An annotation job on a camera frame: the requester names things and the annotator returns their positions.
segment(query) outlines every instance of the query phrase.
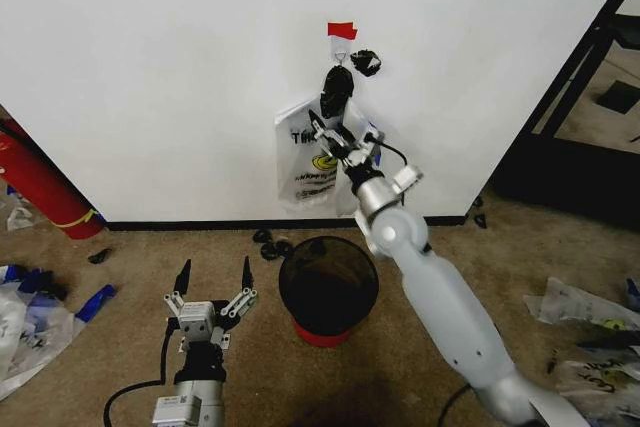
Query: red fire extinguisher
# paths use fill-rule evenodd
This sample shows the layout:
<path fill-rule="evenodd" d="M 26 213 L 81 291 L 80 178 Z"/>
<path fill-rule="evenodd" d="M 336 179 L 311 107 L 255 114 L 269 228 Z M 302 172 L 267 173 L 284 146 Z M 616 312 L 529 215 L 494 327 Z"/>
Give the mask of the red fire extinguisher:
<path fill-rule="evenodd" d="M 14 120 L 3 121 L 0 129 L 0 177 L 72 239 L 87 239 L 104 227 L 98 213 Z"/>

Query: yellow logo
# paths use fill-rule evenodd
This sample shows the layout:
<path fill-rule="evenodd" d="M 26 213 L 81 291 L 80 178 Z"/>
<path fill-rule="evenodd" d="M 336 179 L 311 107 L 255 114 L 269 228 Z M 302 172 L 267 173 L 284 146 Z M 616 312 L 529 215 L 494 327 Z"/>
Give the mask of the yellow logo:
<path fill-rule="evenodd" d="M 311 162 L 318 170 L 333 170 L 338 165 L 338 159 L 328 154 L 316 155 Z"/>
<path fill-rule="evenodd" d="M 602 326 L 611 330 L 626 330 L 622 319 L 602 319 Z"/>

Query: white wall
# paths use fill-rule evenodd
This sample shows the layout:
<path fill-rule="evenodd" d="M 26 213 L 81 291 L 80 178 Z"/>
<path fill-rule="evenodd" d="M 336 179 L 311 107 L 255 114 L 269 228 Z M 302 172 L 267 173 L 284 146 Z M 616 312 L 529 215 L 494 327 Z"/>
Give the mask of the white wall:
<path fill-rule="evenodd" d="M 604 1 L 0 0 L 0 102 L 108 220 L 287 218 L 273 117 L 353 20 L 409 205 L 462 215 Z"/>

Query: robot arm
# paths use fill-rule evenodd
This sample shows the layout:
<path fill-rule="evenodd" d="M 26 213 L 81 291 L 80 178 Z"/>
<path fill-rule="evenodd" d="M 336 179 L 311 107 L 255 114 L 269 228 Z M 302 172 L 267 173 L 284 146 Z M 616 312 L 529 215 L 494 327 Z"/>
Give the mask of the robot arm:
<path fill-rule="evenodd" d="M 544 422 L 551 427 L 588 423 L 564 398 L 524 378 L 478 298 L 448 260 L 429 245 L 424 219 L 400 206 L 401 195 L 421 178 L 412 166 L 392 180 L 373 168 L 381 134 L 371 126 L 356 142 L 345 130 L 327 130 L 313 112 L 316 140 L 337 157 L 358 198 L 356 221 L 376 256 L 394 259 L 403 289 L 446 362 L 475 390 L 483 406 L 508 425 Z"/>
<path fill-rule="evenodd" d="M 154 427 L 224 427 L 222 387 L 227 373 L 223 351 L 229 347 L 229 331 L 249 312 L 258 298 L 253 288 L 249 258 L 245 257 L 242 289 L 230 301 L 185 302 L 190 262 L 176 279 L 174 292 L 164 300 L 183 334 L 180 351 L 184 367 L 174 378 L 176 395 L 156 402 Z"/>

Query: black cable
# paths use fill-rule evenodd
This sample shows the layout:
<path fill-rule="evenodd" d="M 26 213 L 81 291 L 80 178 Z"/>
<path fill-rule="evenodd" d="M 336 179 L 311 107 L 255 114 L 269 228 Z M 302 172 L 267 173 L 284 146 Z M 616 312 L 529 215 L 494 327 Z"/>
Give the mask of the black cable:
<path fill-rule="evenodd" d="M 389 144 L 385 144 L 384 142 L 376 139 L 373 137 L 373 135 L 371 134 L 367 134 L 365 136 L 365 141 L 369 141 L 369 142 L 373 142 L 374 144 L 379 145 L 380 147 L 384 147 L 387 150 L 390 150 L 391 152 L 397 154 L 398 156 L 400 156 L 400 158 L 402 159 L 402 161 L 404 162 L 404 165 L 408 165 L 409 162 L 407 161 L 407 156 L 404 155 L 402 152 L 400 152 L 398 149 L 396 149 L 395 147 L 391 147 Z M 404 192 L 402 193 L 402 195 L 400 196 L 400 204 L 404 205 Z"/>
<path fill-rule="evenodd" d="M 164 333 L 164 340 L 162 341 L 162 350 L 160 351 L 160 379 L 159 380 L 149 380 L 147 382 L 140 382 L 138 384 L 129 385 L 123 389 L 120 389 L 107 400 L 107 403 L 104 404 L 104 411 L 102 413 L 102 422 L 105 427 L 112 427 L 111 424 L 111 405 L 116 401 L 118 397 L 124 395 L 128 392 L 144 389 L 145 387 L 155 387 L 156 385 L 164 385 L 167 381 L 167 350 L 169 350 L 169 340 L 171 340 L 171 334 L 176 330 L 178 326 L 177 319 L 175 317 L 171 317 L 168 320 L 167 330 Z"/>
<path fill-rule="evenodd" d="M 374 143 L 378 144 L 380 147 L 384 147 L 387 150 L 390 150 L 391 152 L 394 152 L 396 154 L 398 154 L 400 156 L 400 158 L 402 159 L 402 161 L 404 162 L 404 165 L 408 165 L 409 162 L 407 162 L 407 157 L 400 152 L 398 149 L 396 149 L 395 147 L 391 147 L 389 144 L 385 144 L 384 142 L 379 142 L 379 141 L 375 141 Z"/>
<path fill-rule="evenodd" d="M 438 427 L 444 427 L 444 419 L 449 412 L 449 409 L 456 403 L 456 400 L 460 398 L 466 391 L 471 390 L 471 386 L 469 384 L 465 384 L 462 388 L 454 392 L 454 394 L 449 397 L 447 403 L 444 404 L 442 411 L 440 412 L 440 417 L 438 417 Z"/>

